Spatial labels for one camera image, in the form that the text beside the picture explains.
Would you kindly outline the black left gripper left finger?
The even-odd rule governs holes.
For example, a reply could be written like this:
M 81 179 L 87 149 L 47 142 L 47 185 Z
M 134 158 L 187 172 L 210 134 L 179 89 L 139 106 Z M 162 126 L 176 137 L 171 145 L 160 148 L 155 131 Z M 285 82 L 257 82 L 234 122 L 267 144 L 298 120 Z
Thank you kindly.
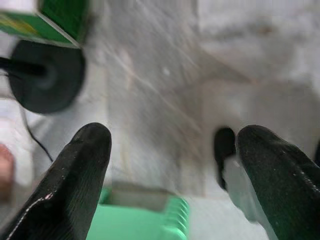
M 110 162 L 112 136 L 93 122 L 80 128 L 19 211 L 2 240 L 84 240 Z

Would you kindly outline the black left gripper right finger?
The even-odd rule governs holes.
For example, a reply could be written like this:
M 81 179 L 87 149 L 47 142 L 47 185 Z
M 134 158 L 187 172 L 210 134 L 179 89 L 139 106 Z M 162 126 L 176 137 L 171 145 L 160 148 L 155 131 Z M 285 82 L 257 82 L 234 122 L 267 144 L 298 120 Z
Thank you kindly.
M 273 240 L 320 238 L 320 168 L 266 127 L 248 125 L 236 139 L 258 213 Z

